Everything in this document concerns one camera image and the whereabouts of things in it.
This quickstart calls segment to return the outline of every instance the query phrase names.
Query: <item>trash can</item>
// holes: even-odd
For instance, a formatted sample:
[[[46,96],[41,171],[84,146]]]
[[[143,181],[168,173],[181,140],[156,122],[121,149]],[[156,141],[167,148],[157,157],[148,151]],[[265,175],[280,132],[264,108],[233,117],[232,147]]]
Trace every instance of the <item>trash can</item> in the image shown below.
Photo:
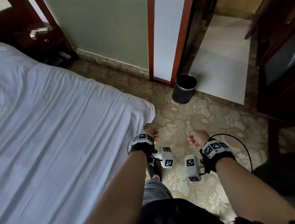
[[[197,86],[195,77],[189,74],[182,74],[176,78],[176,84],[172,99],[179,104],[186,104],[191,100]]]

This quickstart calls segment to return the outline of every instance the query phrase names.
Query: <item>person's right arm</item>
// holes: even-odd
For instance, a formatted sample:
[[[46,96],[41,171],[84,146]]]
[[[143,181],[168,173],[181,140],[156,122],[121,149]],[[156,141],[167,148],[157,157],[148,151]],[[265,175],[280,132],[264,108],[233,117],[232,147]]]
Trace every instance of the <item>person's right arm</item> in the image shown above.
[[[209,140],[204,130],[191,131],[189,135],[188,140],[197,148],[202,148]],[[295,209],[237,161],[225,157],[217,161],[215,168],[237,216],[264,224],[295,220]]]

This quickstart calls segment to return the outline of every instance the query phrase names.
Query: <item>wooden nightstand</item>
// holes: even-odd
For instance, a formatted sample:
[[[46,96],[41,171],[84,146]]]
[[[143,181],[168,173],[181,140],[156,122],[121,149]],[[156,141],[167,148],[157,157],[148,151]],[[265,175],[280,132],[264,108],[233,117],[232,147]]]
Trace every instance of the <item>wooden nightstand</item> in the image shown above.
[[[38,32],[36,37],[31,38],[31,30],[42,27],[48,27],[46,32]],[[21,50],[31,58],[44,62],[44,59],[54,52],[64,51],[71,55],[73,59],[77,59],[76,52],[71,48],[69,42],[58,26],[51,26],[47,23],[37,23],[26,27],[21,32],[14,34],[16,42],[20,45]]]

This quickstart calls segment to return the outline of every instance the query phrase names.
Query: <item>floral patterned carpet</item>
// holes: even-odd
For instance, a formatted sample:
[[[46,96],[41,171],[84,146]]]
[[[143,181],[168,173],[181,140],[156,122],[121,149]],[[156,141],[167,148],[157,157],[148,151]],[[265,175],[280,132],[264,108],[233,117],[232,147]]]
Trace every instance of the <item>floral patterned carpet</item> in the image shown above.
[[[208,96],[199,96],[196,92],[188,104],[180,105],[172,100],[173,89],[170,87],[90,62],[78,60],[68,69],[151,102],[155,106],[156,117],[147,126],[159,130],[157,145],[171,147],[176,160],[173,168],[165,169],[163,173],[163,183],[170,189],[173,197],[187,199],[219,215],[225,222],[234,217],[216,173],[203,175],[200,182],[190,182],[186,177],[185,156],[196,154],[201,158],[198,149],[189,144],[187,133],[194,129],[204,129],[209,135],[227,133],[239,138],[247,146],[253,168],[256,168],[266,161],[268,126],[265,119],[230,105],[221,105]],[[237,161],[250,170],[243,146],[228,136],[219,139],[228,144]]]

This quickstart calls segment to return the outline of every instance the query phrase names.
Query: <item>black shoe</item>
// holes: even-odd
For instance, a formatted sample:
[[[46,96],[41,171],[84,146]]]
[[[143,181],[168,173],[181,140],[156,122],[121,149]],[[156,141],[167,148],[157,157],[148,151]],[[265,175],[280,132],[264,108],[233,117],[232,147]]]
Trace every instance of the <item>black shoe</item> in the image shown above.
[[[147,163],[147,171],[152,179],[154,175],[159,175],[160,181],[162,181],[162,166],[161,162],[156,159],[152,159]]]

